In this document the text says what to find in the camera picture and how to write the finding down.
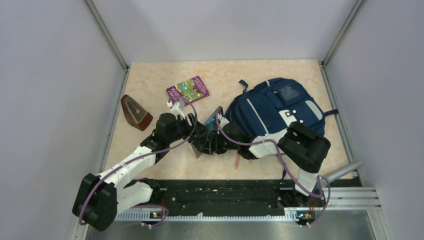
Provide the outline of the navy blue backpack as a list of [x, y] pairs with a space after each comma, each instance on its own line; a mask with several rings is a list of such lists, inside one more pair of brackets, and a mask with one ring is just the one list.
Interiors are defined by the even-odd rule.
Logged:
[[249, 136], [278, 133], [294, 122], [324, 136], [326, 117], [338, 112], [323, 111], [299, 82], [279, 77], [245, 89], [231, 102], [224, 117]]

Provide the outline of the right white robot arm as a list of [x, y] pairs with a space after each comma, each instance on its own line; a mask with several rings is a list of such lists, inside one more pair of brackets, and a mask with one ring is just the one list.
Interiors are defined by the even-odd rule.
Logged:
[[322, 134], [293, 122], [288, 128], [271, 134], [248, 135], [232, 122], [212, 123], [202, 127], [191, 143], [196, 155], [220, 155], [234, 150], [247, 159], [256, 160], [266, 156], [277, 156], [285, 170], [288, 169], [283, 155], [299, 168], [297, 177], [289, 176], [295, 183], [293, 200], [299, 206], [307, 206], [313, 198], [323, 198], [319, 171], [331, 147], [330, 141]]

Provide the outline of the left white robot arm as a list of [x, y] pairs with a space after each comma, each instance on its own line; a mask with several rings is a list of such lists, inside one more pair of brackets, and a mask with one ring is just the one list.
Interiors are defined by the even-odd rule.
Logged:
[[72, 207], [79, 225], [104, 231], [118, 214], [131, 207], [141, 203], [156, 206], [161, 198], [159, 191], [133, 179], [169, 151], [186, 142], [201, 140], [208, 132], [196, 114], [190, 113], [187, 117], [161, 114], [152, 133], [129, 156], [104, 172], [88, 173], [82, 178]]

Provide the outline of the dark blue book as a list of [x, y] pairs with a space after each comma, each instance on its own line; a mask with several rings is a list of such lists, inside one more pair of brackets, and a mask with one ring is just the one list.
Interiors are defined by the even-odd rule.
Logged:
[[[222, 113], [220, 108], [217, 108], [213, 114], [203, 123], [209, 129], [209, 132], [217, 132], [217, 153], [216, 155], [224, 154], [227, 150], [224, 149], [224, 142], [222, 137], [219, 135], [218, 126], [216, 124], [216, 113]], [[191, 145], [195, 157], [198, 159], [202, 154], [199, 152], [201, 146]]]

